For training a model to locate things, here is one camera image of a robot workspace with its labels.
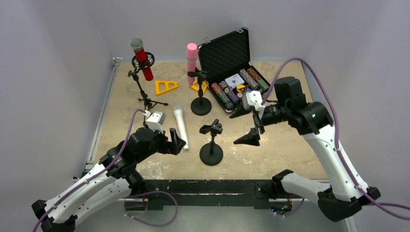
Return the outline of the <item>white toy microphone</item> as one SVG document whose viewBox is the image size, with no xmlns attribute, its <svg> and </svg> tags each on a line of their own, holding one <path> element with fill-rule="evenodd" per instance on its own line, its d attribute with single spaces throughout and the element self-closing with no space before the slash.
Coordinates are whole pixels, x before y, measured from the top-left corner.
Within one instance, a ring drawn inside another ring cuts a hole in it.
<svg viewBox="0 0 410 232">
<path fill-rule="evenodd" d="M 183 146 L 183 149 L 184 151 L 189 151 L 190 147 L 182 107 L 180 105 L 176 105 L 173 109 L 173 113 L 180 133 L 180 138 L 186 142 L 186 144 Z"/>
</svg>

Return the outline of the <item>black clip stand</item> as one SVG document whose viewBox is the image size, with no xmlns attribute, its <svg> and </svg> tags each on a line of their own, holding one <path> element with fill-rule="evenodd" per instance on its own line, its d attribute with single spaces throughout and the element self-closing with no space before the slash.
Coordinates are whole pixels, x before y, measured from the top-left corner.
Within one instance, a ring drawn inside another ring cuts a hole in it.
<svg viewBox="0 0 410 232">
<path fill-rule="evenodd" d="M 198 84 L 198 97 L 195 98 L 190 105 L 192 112 L 197 116 L 205 116 L 210 113 L 212 104 L 209 99 L 205 98 L 202 84 L 207 76 L 206 71 L 200 71 L 197 68 L 194 72 L 188 72 L 188 77 L 196 77 Z"/>
<path fill-rule="evenodd" d="M 223 150 L 215 143 L 215 137 L 222 134 L 222 131 L 222 124 L 218 119 L 215 119 L 211 125 L 203 125 L 199 129 L 200 134 L 210 133 L 211 135 L 211 141 L 203 145 L 199 152 L 200 159 L 205 165 L 215 166 L 222 161 Z"/>
</svg>

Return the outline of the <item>pink toy microphone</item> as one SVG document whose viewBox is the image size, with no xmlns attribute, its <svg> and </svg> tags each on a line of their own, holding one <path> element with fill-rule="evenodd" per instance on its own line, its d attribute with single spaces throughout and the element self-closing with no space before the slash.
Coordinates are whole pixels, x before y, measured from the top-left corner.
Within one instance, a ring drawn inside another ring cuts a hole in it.
<svg viewBox="0 0 410 232">
<path fill-rule="evenodd" d="M 189 43 L 186 48 L 187 68 L 189 72 L 195 71 L 197 58 L 198 58 L 197 44 Z"/>
</svg>

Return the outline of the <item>red glitter microphone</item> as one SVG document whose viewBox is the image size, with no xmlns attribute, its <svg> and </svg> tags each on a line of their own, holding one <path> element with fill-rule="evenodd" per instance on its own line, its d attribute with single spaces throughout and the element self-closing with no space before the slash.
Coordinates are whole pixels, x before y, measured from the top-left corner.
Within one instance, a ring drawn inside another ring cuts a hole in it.
<svg viewBox="0 0 410 232">
<path fill-rule="evenodd" d="M 134 50 L 139 68 L 143 72 L 145 79 L 147 81 L 152 81 L 154 77 L 152 70 L 149 67 L 150 61 L 148 60 L 148 55 L 144 51 L 142 39 L 137 36 L 132 37 L 130 40 L 130 46 Z"/>
</svg>

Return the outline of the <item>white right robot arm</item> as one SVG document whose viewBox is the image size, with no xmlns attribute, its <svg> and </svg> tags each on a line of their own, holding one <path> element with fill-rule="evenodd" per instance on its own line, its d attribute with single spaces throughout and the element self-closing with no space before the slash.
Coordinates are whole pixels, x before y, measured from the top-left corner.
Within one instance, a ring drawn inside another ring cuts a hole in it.
<svg viewBox="0 0 410 232">
<path fill-rule="evenodd" d="M 308 142 L 324 168 L 329 183 L 321 183 L 284 170 L 273 176 L 262 193 L 276 199 L 289 194 L 303 197 L 318 205 L 331 221 L 337 222 L 359 212 L 364 205 L 381 196 L 376 187 L 370 187 L 353 167 L 342 145 L 335 137 L 336 127 L 320 102 L 308 103 L 300 81 L 294 77 L 280 78 L 274 84 L 277 103 L 262 105 L 259 91 L 245 92 L 242 102 L 231 118 L 252 113 L 254 127 L 236 139 L 236 145 L 260 144 L 260 136 L 267 125 L 287 122 Z"/>
</svg>

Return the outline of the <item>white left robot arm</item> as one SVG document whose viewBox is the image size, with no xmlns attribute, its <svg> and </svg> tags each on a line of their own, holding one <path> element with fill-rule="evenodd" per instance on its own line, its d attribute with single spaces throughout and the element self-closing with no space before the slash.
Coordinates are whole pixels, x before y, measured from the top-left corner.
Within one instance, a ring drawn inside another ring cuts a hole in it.
<svg viewBox="0 0 410 232">
<path fill-rule="evenodd" d="M 37 200 L 32 209 L 38 221 L 33 231 L 72 232 L 81 220 L 108 204 L 146 192 L 146 182 L 136 166 L 149 156 L 179 154 L 186 142 L 174 128 L 171 140 L 162 128 L 142 127 L 109 149 L 87 174 L 50 200 Z"/>
</svg>

